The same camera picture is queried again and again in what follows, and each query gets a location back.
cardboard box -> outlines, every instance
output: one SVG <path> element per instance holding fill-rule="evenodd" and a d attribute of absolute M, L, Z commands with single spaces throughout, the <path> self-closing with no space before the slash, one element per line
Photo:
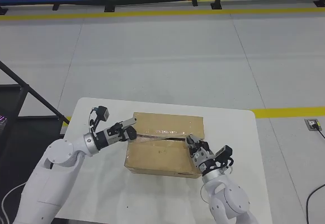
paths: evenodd
<path fill-rule="evenodd" d="M 184 141 L 157 140 L 154 137 L 184 139 L 188 134 L 204 138 L 203 118 L 197 116 L 134 113 L 138 138 L 129 142 L 125 167 L 138 174 L 198 178 Z"/>

electrical socket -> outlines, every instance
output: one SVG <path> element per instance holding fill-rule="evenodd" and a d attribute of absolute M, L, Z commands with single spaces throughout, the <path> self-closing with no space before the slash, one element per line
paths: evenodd
<path fill-rule="evenodd" d="M 316 124 L 319 126 L 319 130 L 322 130 L 320 123 L 318 121 L 318 119 L 316 118 L 312 118 L 312 119 L 304 119 L 307 127 L 309 130 L 313 131 L 313 132 L 317 132 L 318 130 L 316 128 L 313 128 L 313 124 Z"/>

floor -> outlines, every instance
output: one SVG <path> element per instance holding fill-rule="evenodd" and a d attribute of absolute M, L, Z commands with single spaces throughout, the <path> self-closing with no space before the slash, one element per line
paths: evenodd
<path fill-rule="evenodd" d="M 66 116 L 81 97 L 325 106 L 325 13 L 0 21 L 0 59 Z M 0 83 L 13 82 L 0 71 Z M 33 97 L 21 111 L 50 114 Z M 325 134 L 325 116 L 317 118 Z M 304 117 L 258 119 L 257 127 L 273 223 L 305 223 L 307 196 L 325 183 L 325 141 Z M 325 223 L 325 188 L 309 209 L 310 223 Z"/>

floor marking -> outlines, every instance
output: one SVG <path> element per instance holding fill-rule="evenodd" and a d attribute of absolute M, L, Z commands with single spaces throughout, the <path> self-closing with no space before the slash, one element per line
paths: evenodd
<path fill-rule="evenodd" d="M 135 17 L 135 16 L 181 16 L 181 15 L 221 15 L 221 14 L 280 14 L 280 13 L 316 13 L 325 12 L 325 8 L 263 8 L 234 10 L 171 10 L 171 11 L 136 11 L 136 12 L 102 12 L 45 15 L 5 15 L 0 21 L 12 20 L 63 20 L 77 18 Z"/>
<path fill-rule="evenodd" d="M 260 118 L 293 118 L 300 116 L 325 116 L 325 106 L 312 108 L 269 108 L 269 109 L 251 109 L 257 119 Z"/>

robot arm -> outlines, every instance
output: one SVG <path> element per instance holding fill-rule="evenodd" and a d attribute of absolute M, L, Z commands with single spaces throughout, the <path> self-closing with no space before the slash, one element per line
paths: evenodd
<path fill-rule="evenodd" d="M 194 165 L 202 173 L 202 181 L 209 195 L 209 208 L 216 223 L 228 224 L 230 219 L 236 217 L 236 224 L 258 224 L 249 211 L 248 195 L 224 173 L 233 164 L 232 149 L 224 146 L 214 155 L 207 142 L 193 135 L 187 136 L 186 145 Z M 224 189 L 216 192 L 222 184 Z"/>
<path fill-rule="evenodd" d="M 136 139 L 136 130 L 132 127 L 135 118 L 96 133 L 99 121 L 106 121 L 109 112 L 103 106 L 93 111 L 97 118 L 89 121 L 89 133 L 73 142 L 59 139 L 48 146 L 24 187 L 13 224 L 51 223 L 67 200 L 85 155 L 91 157 L 111 144 Z"/>

